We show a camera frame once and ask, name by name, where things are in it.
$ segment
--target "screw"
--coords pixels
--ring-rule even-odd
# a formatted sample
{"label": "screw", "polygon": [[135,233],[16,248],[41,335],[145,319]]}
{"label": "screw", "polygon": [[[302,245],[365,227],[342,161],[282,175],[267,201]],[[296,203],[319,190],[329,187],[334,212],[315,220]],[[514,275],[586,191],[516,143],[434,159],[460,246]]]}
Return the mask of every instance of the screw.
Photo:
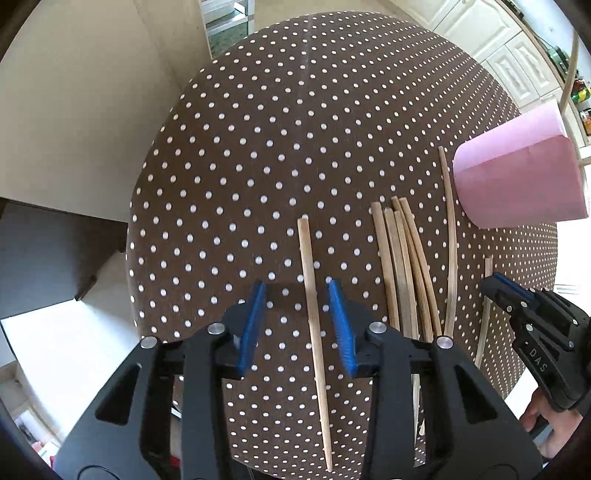
{"label": "screw", "polygon": [[437,339],[437,346],[439,348],[443,348],[444,350],[448,350],[453,346],[453,340],[445,336],[439,337]]}
{"label": "screw", "polygon": [[139,344],[140,344],[141,348],[145,348],[145,349],[154,348],[156,345],[158,345],[158,339],[156,337],[146,337],[146,338],[143,338]]}
{"label": "screw", "polygon": [[220,335],[226,331],[226,326],[223,323],[212,323],[210,326],[207,327],[207,331],[211,335]]}
{"label": "screw", "polygon": [[386,324],[384,322],[372,322],[369,324],[369,330],[373,333],[384,333],[386,331]]}

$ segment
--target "pink cup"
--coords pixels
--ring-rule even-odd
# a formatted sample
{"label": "pink cup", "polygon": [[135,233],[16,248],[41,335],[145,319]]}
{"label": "pink cup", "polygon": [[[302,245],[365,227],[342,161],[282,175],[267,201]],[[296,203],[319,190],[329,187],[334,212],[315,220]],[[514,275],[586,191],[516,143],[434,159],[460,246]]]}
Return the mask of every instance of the pink cup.
{"label": "pink cup", "polygon": [[556,102],[460,145],[453,176],[462,208],[479,228],[589,216],[575,146]]}

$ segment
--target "round table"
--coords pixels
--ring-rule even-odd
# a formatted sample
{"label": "round table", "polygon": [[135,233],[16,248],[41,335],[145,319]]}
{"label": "round table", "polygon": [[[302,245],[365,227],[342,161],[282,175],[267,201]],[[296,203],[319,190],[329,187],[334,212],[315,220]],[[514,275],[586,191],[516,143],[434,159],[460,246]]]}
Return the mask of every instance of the round table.
{"label": "round table", "polygon": [[[254,280],[268,283],[252,371],[224,387],[234,458],[280,478],[359,477],[372,387],[343,372],[323,284],[340,278],[349,298],[387,319],[370,205],[406,197],[444,318],[447,217],[437,147],[451,163],[461,143],[517,115],[460,48],[363,12],[272,25],[190,82],[131,201],[129,287],[141,334],[175,341],[219,320]],[[333,473],[324,461],[307,323],[297,235],[303,215],[313,236]],[[495,271],[524,287],[552,287],[556,226],[483,231],[457,200],[456,218],[454,338],[473,358],[484,258],[492,255]],[[503,396],[524,369],[507,320],[493,309],[482,365]],[[180,403],[179,391],[175,398]]]}

